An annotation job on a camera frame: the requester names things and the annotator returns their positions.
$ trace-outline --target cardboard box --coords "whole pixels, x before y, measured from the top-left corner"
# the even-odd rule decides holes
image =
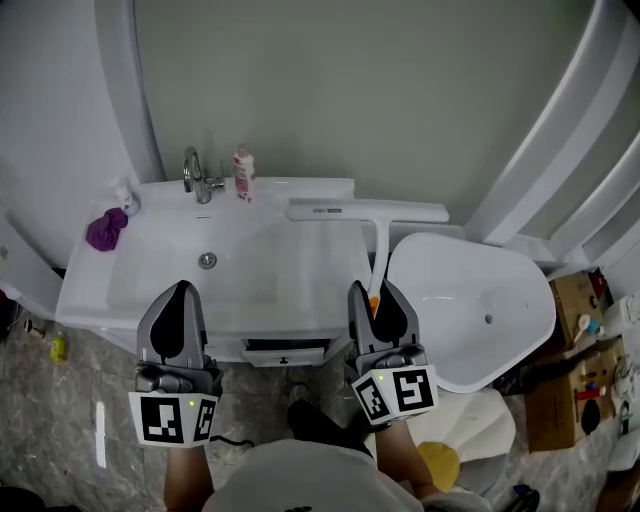
[[[611,386],[623,356],[622,340],[615,339],[599,342],[572,360],[538,369],[537,387],[525,395],[530,452],[571,448],[586,435],[582,415],[587,400],[579,400],[578,394],[588,382],[607,389],[604,396],[593,399],[600,422],[615,415]]]
[[[529,362],[550,364],[576,355],[580,347],[573,340],[578,333],[578,319],[589,315],[602,324],[602,311],[586,272],[554,279],[549,283],[556,303],[556,326],[551,337],[538,349]],[[585,341],[582,334],[577,342]]]

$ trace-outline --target white bathtub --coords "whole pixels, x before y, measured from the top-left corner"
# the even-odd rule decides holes
[[[544,274],[506,249],[417,233],[396,247],[388,279],[415,309],[420,342],[448,391],[483,388],[553,331]]]

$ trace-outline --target yellow bottle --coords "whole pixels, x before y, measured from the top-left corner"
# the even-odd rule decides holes
[[[66,344],[64,339],[62,338],[62,333],[59,332],[58,335],[51,340],[51,348],[49,349],[49,357],[56,361],[57,363],[61,363],[65,360],[65,349]]]

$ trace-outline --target marble floor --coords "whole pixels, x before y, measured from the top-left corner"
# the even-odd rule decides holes
[[[0,479],[36,492],[48,506],[73,504],[85,512],[164,510],[166,453],[137,444],[129,415],[135,357],[88,331],[53,323],[46,330],[63,333],[66,362],[49,359],[49,336],[29,336],[21,322],[0,342]],[[339,358],[322,368],[220,366],[225,393],[214,431],[230,439],[258,444],[289,437],[285,411],[292,382],[307,382],[339,424],[359,407],[343,384]],[[541,492],[541,512],[593,510],[615,439],[614,421],[571,450],[530,455],[522,397],[506,400],[518,435],[507,472],[487,495],[496,510],[513,499],[511,486],[517,483]],[[98,401],[106,407],[106,469],[95,462]],[[245,452],[246,447],[221,442],[208,445],[214,486],[224,485]]]

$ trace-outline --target faucet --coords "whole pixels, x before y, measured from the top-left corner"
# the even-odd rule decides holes
[[[198,152],[193,146],[184,150],[184,162],[182,171],[184,173],[184,191],[189,193],[196,191],[196,201],[200,204],[207,204],[211,201],[211,191],[224,188],[224,176],[220,178],[206,178],[200,168]]]

